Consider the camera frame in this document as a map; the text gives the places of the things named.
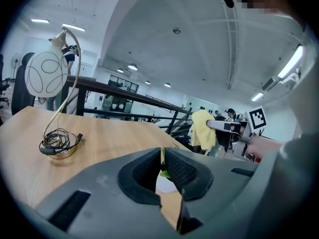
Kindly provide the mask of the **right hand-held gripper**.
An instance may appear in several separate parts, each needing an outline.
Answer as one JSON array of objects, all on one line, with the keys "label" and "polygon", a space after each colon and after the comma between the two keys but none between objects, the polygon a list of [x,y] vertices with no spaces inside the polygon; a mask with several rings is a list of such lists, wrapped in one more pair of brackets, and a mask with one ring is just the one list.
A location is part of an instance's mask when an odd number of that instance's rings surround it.
[{"label": "right hand-held gripper", "polygon": [[206,125],[222,132],[231,133],[230,143],[233,155],[241,159],[250,159],[248,144],[254,136],[261,135],[266,127],[266,117],[262,106],[240,114],[235,122],[208,120]]}]

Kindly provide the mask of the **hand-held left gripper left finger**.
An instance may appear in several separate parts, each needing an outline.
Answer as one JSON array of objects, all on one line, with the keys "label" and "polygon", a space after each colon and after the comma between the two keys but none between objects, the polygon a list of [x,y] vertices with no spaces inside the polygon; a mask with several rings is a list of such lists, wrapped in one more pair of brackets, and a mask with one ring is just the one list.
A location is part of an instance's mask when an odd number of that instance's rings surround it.
[{"label": "hand-held left gripper left finger", "polygon": [[160,149],[93,164],[47,195],[36,211],[81,239],[176,239],[162,215]]}]

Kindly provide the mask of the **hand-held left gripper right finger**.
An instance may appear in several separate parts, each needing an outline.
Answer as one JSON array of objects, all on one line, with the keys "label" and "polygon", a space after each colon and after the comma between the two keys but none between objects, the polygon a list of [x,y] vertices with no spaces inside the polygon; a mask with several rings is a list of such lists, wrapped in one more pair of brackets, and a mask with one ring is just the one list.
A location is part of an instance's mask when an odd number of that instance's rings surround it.
[{"label": "hand-held left gripper right finger", "polygon": [[165,149],[167,172],[182,196],[176,231],[164,239],[250,239],[253,204],[245,190],[258,164]]}]

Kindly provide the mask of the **yellow cloth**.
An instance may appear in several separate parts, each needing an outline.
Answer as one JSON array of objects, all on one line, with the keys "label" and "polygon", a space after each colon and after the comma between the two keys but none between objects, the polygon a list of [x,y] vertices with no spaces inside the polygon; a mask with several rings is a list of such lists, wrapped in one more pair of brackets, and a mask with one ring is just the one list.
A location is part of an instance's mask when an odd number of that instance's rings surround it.
[{"label": "yellow cloth", "polygon": [[207,121],[215,118],[205,110],[191,115],[191,145],[200,146],[202,150],[211,149],[216,145],[216,130],[207,126]]}]

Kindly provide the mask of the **green plant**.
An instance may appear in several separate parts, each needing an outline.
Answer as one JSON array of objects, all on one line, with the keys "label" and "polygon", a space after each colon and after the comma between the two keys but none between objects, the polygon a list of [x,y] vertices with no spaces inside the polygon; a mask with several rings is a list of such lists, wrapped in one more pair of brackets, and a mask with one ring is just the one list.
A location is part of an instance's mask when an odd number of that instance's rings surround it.
[{"label": "green plant", "polygon": [[157,191],[168,194],[177,191],[176,186],[171,180],[171,177],[168,174],[168,171],[165,166],[165,147],[160,148],[160,169],[156,182]]}]

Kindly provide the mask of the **person's right forearm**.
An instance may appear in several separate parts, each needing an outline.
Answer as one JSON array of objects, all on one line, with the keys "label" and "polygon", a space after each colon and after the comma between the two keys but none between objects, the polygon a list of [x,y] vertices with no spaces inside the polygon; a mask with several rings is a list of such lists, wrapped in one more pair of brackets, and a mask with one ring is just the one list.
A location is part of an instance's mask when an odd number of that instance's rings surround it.
[{"label": "person's right forearm", "polygon": [[269,139],[263,136],[253,134],[247,144],[245,157],[254,158],[254,160],[262,160],[267,154],[278,152],[284,145],[281,142]]}]

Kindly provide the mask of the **white ceiling air conditioner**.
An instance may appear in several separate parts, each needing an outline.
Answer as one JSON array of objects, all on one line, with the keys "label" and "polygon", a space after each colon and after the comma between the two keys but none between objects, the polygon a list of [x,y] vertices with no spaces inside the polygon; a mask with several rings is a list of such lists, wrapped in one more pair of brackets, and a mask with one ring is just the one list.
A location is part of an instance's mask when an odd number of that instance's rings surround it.
[{"label": "white ceiling air conditioner", "polygon": [[301,73],[300,68],[296,68],[289,72],[287,75],[283,77],[274,76],[271,77],[263,86],[262,90],[264,92],[270,91],[272,88],[274,88],[276,85],[281,84],[285,86],[288,89],[292,89],[292,87],[297,83],[297,81],[300,79]]}]

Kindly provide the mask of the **person's light grey shirt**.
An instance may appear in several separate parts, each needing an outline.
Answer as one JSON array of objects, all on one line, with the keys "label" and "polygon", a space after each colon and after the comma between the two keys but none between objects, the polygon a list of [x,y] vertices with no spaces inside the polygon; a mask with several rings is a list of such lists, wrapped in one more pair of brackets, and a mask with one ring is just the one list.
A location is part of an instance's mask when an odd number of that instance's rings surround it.
[{"label": "person's light grey shirt", "polygon": [[269,184],[253,216],[253,237],[308,239],[319,232],[319,28],[304,26],[301,78],[288,96],[301,135],[275,156]]}]

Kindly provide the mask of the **black metal railing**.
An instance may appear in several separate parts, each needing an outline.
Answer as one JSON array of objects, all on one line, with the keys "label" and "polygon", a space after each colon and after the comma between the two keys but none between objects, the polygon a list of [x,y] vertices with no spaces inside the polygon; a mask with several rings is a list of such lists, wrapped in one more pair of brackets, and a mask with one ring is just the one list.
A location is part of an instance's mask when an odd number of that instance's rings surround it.
[{"label": "black metal railing", "polygon": [[[71,102],[76,99],[77,103],[75,106],[75,114],[78,116],[83,116],[85,113],[88,114],[99,114],[99,115],[110,115],[112,117],[119,118],[141,118],[147,119],[150,122],[152,119],[161,119],[161,120],[169,120],[169,124],[161,125],[161,129],[165,129],[166,133],[170,136],[176,138],[181,135],[187,135],[188,130],[191,125],[188,124],[188,121],[191,121],[191,110],[185,110],[179,108],[174,105],[170,105],[161,101],[157,101],[155,99],[142,96],[139,94],[134,94],[132,92],[128,92],[125,90],[121,90],[116,87],[109,86],[107,84],[95,82],[93,80],[86,79],[84,77],[80,77],[76,79],[75,76],[68,76],[67,81],[62,88],[61,100],[64,101],[67,98],[67,95],[71,93],[69,88],[71,88],[75,84],[75,88],[78,90],[78,93],[71,95],[71,97],[67,101],[67,105],[70,105]],[[151,105],[158,108],[164,108],[173,112],[172,117],[163,117],[163,116],[154,116],[154,115],[143,115],[141,113],[138,114],[129,114],[125,112],[115,112],[115,111],[103,111],[99,109],[90,109],[85,108],[85,99],[87,92],[97,93],[97,94],[108,94],[116,98],[122,98],[126,100],[131,100],[140,104]]]}]

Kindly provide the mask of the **black mesh office chair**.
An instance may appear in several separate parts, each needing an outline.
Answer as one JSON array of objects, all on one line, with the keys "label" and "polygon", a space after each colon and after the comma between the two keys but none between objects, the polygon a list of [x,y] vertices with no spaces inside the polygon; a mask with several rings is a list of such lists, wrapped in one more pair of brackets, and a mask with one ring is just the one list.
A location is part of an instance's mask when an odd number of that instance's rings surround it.
[{"label": "black mesh office chair", "polygon": [[16,76],[15,76],[15,84],[13,88],[12,100],[11,100],[11,113],[15,115],[19,111],[24,108],[34,106],[35,96],[31,95],[27,90],[25,84],[25,70],[28,61],[33,56],[34,52],[29,52],[24,55],[21,61],[21,65],[19,66]]}]

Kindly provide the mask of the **brass lamp with white globe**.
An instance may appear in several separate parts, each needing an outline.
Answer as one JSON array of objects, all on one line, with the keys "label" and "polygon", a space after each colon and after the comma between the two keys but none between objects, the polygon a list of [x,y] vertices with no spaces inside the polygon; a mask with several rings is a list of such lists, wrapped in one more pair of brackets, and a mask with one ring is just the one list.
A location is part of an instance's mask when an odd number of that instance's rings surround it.
[{"label": "brass lamp with white globe", "polygon": [[[81,69],[81,47],[74,33],[66,27],[51,39],[51,46],[41,52],[34,53],[28,61],[25,70],[25,84],[29,93],[38,98],[55,97],[64,87],[68,75],[67,62],[62,49],[67,46],[66,35],[70,35],[78,47],[78,69],[76,79],[79,78]],[[40,153],[54,160],[62,160],[70,157],[80,143],[82,134],[75,135],[59,126],[62,111],[67,106],[71,93],[62,102],[57,111],[48,121],[42,133],[42,141],[39,144]]]}]

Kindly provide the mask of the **white standing fan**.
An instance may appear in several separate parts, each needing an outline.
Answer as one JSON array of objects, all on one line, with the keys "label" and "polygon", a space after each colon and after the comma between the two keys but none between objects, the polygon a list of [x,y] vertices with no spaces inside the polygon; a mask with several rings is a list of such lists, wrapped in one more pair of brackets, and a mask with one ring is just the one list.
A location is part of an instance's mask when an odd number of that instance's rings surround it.
[{"label": "white standing fan", "polygon": [[21,61],[21,54],[20,53],[15,53],[10,61],[11,68],[13,69],[13,75],[11,77],[11,81],[15,81],[15,73],[20,65]]}]

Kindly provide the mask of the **group of black wall-mounted devices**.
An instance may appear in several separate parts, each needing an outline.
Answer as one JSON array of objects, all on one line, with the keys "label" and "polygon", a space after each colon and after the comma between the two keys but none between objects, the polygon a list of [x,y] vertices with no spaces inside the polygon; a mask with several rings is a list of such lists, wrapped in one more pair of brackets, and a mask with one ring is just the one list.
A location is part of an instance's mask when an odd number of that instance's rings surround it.
[{"label": "group of black wall-mounted devices", "polygon": [[215,106],[213,104],[208,104],[208,103],[198,104],[198,103],[191,102],[187,105],[187,107],[189,109],[191,109],[192,112],[197,112],[199,110],[205,110],[212,115],[216,115],[216,113],[215,113],[216,111],[218,111],[218,112],[221,111],[221,108],[219,106]]}]

